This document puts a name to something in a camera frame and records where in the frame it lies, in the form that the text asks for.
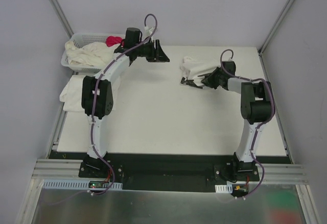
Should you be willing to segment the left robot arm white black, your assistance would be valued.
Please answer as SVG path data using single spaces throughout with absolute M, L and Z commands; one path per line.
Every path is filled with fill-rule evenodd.
M 87 115 L 90 144 L 80 167 L 80 177 L 105 178 L 113 170 L 104 157 L 107 154 L 107 119 L 114 105 L 112 86 L 138 57 L 148 62 L 169 62 L 158 39 L 153 40 L 155 28 L 145 28 L 148 36 L 142 39 L 138 28 L 128 28 L 122 43 L 114 50 L 107 66 L 82 83 L 81 105 Z

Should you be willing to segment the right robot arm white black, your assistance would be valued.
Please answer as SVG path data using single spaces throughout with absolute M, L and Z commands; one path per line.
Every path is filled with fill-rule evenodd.
M 202 75 L 201 83 L 217 89 L 219 86 L 241 96 L 240 112 L 244 119 L 240 144 L 226 167 L 235 180 L 242 180 L 255 170 L 256 149 L 261 133 L 275 114 L 270 83 L 262 78 L 250 79 L 235 75 L 234 61 L 223 61 L 211 73 Z

